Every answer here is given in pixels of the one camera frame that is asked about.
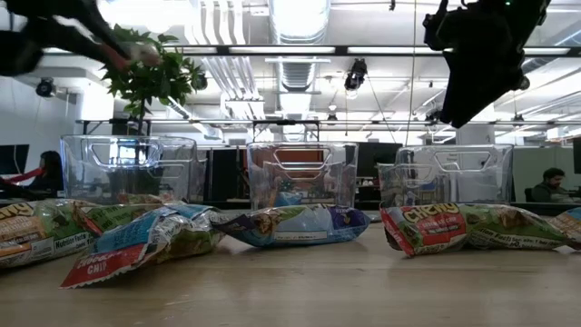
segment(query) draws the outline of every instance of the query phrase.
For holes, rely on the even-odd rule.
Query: potted plant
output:
[[[199,65],[196,66],[191,58],[184,58],[178,48],[167,47],[178,41],[177,37],[160,34],[157,39],[153,39],[149,32],[140,34],[132,28],[125,29],[119,25],[115,25],[113,32],[122,42],[153,47],[160,57],[157,65],[134,61],[124,71],[107,70],[103,77],[103,80],[111,82],[110,94],[120,94],[122,99],[129,101],[124,111],[138,121],[139,133],[145,113],[151,113],[147,105],[152,105],[153,98],[165,105],[170,103],[170,98],[184,105],[188,94],[203,90],[208,85]]]

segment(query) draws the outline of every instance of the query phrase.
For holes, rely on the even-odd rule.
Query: ceiling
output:
[[[459,5],[459,0],[449,2],[449,9]],[[180,38],[181,44],[187,44],[183,24],[187,23],[189,16],[182,10],[184,5],[188,5],[187,1],[169,0],[164,3],[168,5],[157,14],[172,22],[173,26],[166,34],[175,35]],[[328,45],[423,45],[423,18],[427,13],[435,13],[438,4],[438,0],[418,0],[416,4],[411,0],[398,0],[395,11],[390,12],[389,1],[332,0],[324,43]],[[252,45],[270,44],[268,1],[244,0],[243,6],[243,30],[246,40]],[[215,14],[219,17],[217,7]],[[135,18],[136,16],[139,15],[129,12],[117,15],[114,20],[115,23],[125,27],[147,31],[147,28],[143,26],[147,23],[147,19]],[[297,16],[296,19],[297,24],[300,24],[300,17]],[[218,18],[215,22],[215,28],[218,31]],[[578,31],[581,31],[581,2],[553,0],[545,23],[535,30],[527,46],[555,45],[563,35]],[[266,114],[273,114],[280,110],[278,83],[274,64],[265,63],[265,59],[265,57],[251,57],[251,67],[260,95],[264,98],[264,111]],[[326,117],[330,104],[334,104],[337,106],[339,119],[344,119],[346,112],[348,119],[380,119],[378,114],[381,108],[392,119],[406,120],[410,112],[422,115],[430,109],[433,104],[423,104],[444,90],[448,80],[448,67],[441,57],[369,57],[366,58],[369,78],[359,89],[357,98],[348,100],[342,84],[344,74],[352,65],[353,58],[331,57],[329,59],[329,63],[319,64],[316,83],[311,92],[313,94],[310,101],[310,110],[313,112],[311,116],[318,116],[320,119]],[[102,72],[99,72],[100,64],[81,57],[63,58],[48,55],[43,60],[42,66],[80,67],[96,76],[102,75]],[[530,73],[528,77],[531,80],[531,87],[526,92],[511,92],[495,102],[498,118],[510,119],[514,112],[550,104],[561,96],[579,91],[581,75],[576,73],[579,67],[581,67],[581,57],[564,58],[557,59]],[[559,82],[550,83],[566,74],[570,76]],[[210,79],[210,85],[206,90],[190,96],[189,108],[199,117],[220,117],[221,112],[218,106],[221,93],[218,85]],[[553,119],[559,115],[574,113],[581,110],[579,103],[571,101],[566,105],[551,108],[536,116],[534,120]]]

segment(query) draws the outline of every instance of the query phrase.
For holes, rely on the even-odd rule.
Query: security camera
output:
[[[36,86],[36,94],[45,98],[51,98],[56,95],[56,86],[54,86],[51,77],[41,78],[40,83]]]

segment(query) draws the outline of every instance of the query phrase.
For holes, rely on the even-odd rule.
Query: wooden table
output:
[[[67,257],[0,272],[0,326],[580,326],[581,255],[462,252],[404,259],[381,224],[351,243],[213,254],[78,290]]]

